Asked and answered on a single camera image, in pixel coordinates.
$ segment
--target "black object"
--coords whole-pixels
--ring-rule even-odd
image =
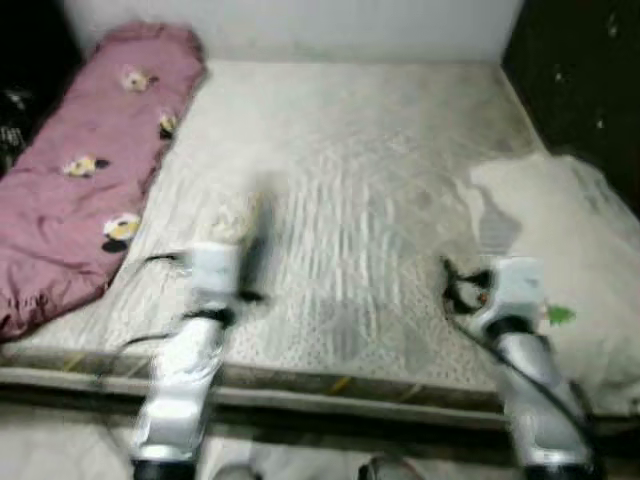
[[[460,275],[458,269],[453,264],[453,262],[446,258],[442,257],[442,268],[446,274],[446,287],[445,291],[442,295],[442,307],[444,311],[444,319],[445,321],[456,331],[458,331],[462,336],[464,336],[467,340],[471,341],[482,350],[484,350],[495,362],[506,366],[511,369],[514,373],[516,373],[520,378],[528,382],[533,388],[535,388],[538,393],[540,393],[543,397],[545,397],[551,405],[555,409],[560,412],[569,423],[574,427],[577,434],[581,437],[584,445],[587,446],[591,453],[592,461],[594,463],[594,470],[599,472],[600,477],[596,478],[604,478],[605,477],[605,469],[602,463],[602,454],[600,452],[600,447],[597,444],[595,434],[592,432],[591,425],[585,423],[585,421],[577,417],[573,411],[565,405],[564,401],[559,398],[553,391],[549,390],[549,388],[533,378],[527,372],[522,370],[516,364],[514,364],[508,357],[506,357],[499,349],[494,347],[494,345],[485,339],[474,335],[466,326],[463,326],[460,322],[458,322],[454,315],[466,314],[465,311],[472,310],[471,307],[460,298],[458,288],[456,287],[456,283],[460,281],[464,281],[463,276]],[[492,283],[491,275],[489,275],[487,281],[489,284]],[[516,326],[517,323],[511,323],[510,326]]]
[[[133,480],[195,480],[196,466],[188,462],[133,462]]]
[[[500,320],[492,322],[485,331],[487,341],[495,346],[503,335],[509,333],[528,333],[533,335],[533,330],[524,318],[521,317],[503,317]]]
[[[169,130],[167,130],[163,126],[160,126],[160,128],[158,130],[158,135],[160,136],[160,138],[162,140],[171,140],[173,138],[173,132],[170,132]]]
[[[204,308],[194,310],[183,314],[182,318],[208,318],[209,320],[216,320],[222,324],[222,328],[224,329],[231,327],[235,322],[235,314],[230,308],[221,308],[218,310]]]
[[[524,469],[526,480],[604,480],[604,472],[584,465],[536,465]]]
[[[82,56],[55,0],[3,2],[0,45],[0,127],[19,129],[28,144],[57,105]],[[16,109],[5,92],[19,96],[24,109]]]
[[[640,2],[527,0],[503,68],[546,147],[604,172],[640,215]]]

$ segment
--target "wire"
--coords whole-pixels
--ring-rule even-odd
[[[115,431],[111,426],[111,411],[108,407],[107,402],[107,392],[104,388],[104,379],[109,376],[113,372],[113,368],[115,366],[116,361],[122,356],[122,354],[133,345],[137,345],[139,343],[151,342],[157,340],[165,340],[170,336],[168,333],[157,333],[151,335],[142,335],[140,337],[132,338],[131,340],[120,345],[109,358],[109,361],[105,364],[104,368],[96,374],[95,379],[95,390],[96,393],[101,397],[102,404],[96,405],[96,416],[97,419],[102,425],[104,432],[109,437],[109,440],[113,444],[113,446],[118,451],[118,454],[124,457],[128,462],[131,461],[131,457],[129,455],[129,449],[126,447],[125,442],[122,441],[118,435],[116,435]]]
[[[129,277],[129,280],[136,277],[144,269],[144,267],[149,265],[151,262],[155,262],[158,260],[167,260],[172,263],[177,263],[183,260],[184,257],[185,257],[184,252],[179,252],[179,251],[167,252],[167,253],[156,253],[153,255],[149,255],[148,257],[145,257],[139,261],[138,265],[135,266],[135,269],[133,270],[133,272],[131,272],[131,276]]]
[[[578,435],[582,438],[587,448],[591,450],[593,466],[597,471],[603,472],[604,466],[602,465],[602,457],[600,450],[597,446],[596,440],[591,433],[590,429],[585,425],[584,421],[578,418],[570,408],[561,400],[555,393],[553,393],[546,385],[539,382],[527,372],[522,370],[516,364],[514,364],[509,358],[505,357],[495,347],[488,342],[476,337],[470,330],[462,326],[458,321],[454,320],[454,311],[449,307],[449,302],[445,298],[443,300],[444,306],[444,318],[449,325],[451,325],[456,331],[461,333],[464,337],[470,340],[475,345],[479,346],[487,354],[489,354],[495,361],[501,363],[518,374],[521,378],[526,380],[531,386],[533,386],[543,397],[545,397],[555,409],[557,409],[566,420],[576,429]]]

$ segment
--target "floor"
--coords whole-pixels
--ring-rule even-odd
[[[131,418],[118,420],[125,443]],[[0,403],[0,478],[12,480],[126,480],[121,452],[88,413]],[[206,439],[198,478],[222,465],[251,464],[265,480],[356,479],[374,455],[402,456],[425,479],[516,479],[510,452],[501,447],[393,444],[378,438],[345,438],[215,425]],[[615,463],[610,478],[640,476],[638,466]],[[389,475],[390,480],[414,477]]]

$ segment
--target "dark wall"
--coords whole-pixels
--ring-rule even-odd
[[[30,115],[37,127],[69,85],[82,60],[57,3],[3,2],[0,45],[0,88],[32,93]]]
[[[640,1],[528,0],[503,68],[547,148],[596,165],[640,215]]]

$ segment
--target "white blanket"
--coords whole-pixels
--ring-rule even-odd
[[[569,157],[490,162],[471,169],[459,187],[486,253],[543,261],[555,315],[541,329],[562,369],[594,410],[633,411],[640,399],[640,223],[598,171]]]

